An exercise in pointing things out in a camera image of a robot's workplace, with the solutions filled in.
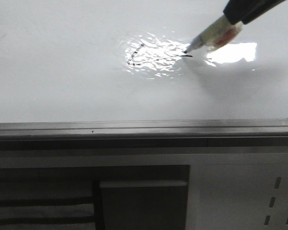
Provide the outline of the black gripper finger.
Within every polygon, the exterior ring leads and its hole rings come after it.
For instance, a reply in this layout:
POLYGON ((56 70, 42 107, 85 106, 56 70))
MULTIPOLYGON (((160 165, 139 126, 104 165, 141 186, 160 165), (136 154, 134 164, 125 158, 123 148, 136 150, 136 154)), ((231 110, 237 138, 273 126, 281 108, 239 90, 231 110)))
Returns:
POLYGON ((285 0, 230 0, 223 13, 230 24, 248 24, 285 0))

